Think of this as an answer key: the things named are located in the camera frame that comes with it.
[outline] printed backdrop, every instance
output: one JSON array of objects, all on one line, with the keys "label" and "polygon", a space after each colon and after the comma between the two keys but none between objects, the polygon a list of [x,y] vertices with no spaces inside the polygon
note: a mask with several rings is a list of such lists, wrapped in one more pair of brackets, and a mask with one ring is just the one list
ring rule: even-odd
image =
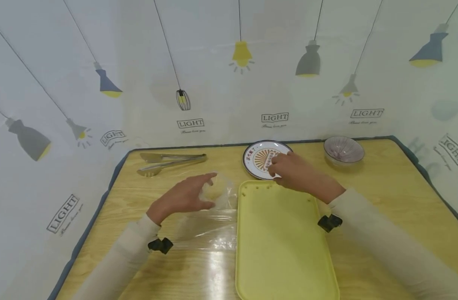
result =
[{"label": "printed backdrop", "polygon": [[0,0],[0,299],[131,149],[394,135],[458,213],[458,0]]}]

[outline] plastic wrap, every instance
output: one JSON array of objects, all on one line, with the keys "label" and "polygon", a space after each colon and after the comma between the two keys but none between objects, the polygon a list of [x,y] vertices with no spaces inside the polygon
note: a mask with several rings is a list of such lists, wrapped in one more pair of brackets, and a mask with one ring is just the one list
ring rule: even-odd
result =
[{"label": "plastic wrap", "polygon": [[218,173],[200,193],[203,201],[215,202],[210,210],[185,214],[175,231],[174,249],[235,250],[237,240],[237,189]]}]

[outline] yellow plastic tray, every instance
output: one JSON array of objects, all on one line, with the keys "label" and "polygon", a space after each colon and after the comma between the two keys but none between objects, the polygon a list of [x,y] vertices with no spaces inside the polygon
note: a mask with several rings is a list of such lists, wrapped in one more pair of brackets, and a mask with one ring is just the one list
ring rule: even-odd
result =
[{"label": "yellow plastic tray", "polygon": [[235,286],[242,300],[338,300],[316,199],[273,181],[239,187]]}]

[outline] tongs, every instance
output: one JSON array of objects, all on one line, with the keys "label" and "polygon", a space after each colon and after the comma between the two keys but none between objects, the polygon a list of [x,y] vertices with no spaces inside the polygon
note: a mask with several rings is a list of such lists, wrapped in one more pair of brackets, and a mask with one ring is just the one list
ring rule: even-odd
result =
[{"label": "tongs", "polygon": [[198,155],[179,155],[179,154],[156,154],[156,153],[141,153],[140,157],[149,164],[160,163],[164,160],[173,160],[170,162],[150,165],[147,167],[142,167],[137,170],[137,173],[146,176],[152,177],[160,173],[163,168],[174,167],[175,165],[183,165],[188,163],[203,162],[207,160],[206,154]]}]

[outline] purple bowl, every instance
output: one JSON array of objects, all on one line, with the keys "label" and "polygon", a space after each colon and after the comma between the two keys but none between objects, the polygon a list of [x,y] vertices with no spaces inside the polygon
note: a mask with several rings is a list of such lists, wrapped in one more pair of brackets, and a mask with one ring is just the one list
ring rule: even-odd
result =
[{"label": "purple bowl", "polygon": [[325,140],[324,151],[327,159],[335,165],[351,165],[364,158],[364,148],[346,136],[332,136]]}]

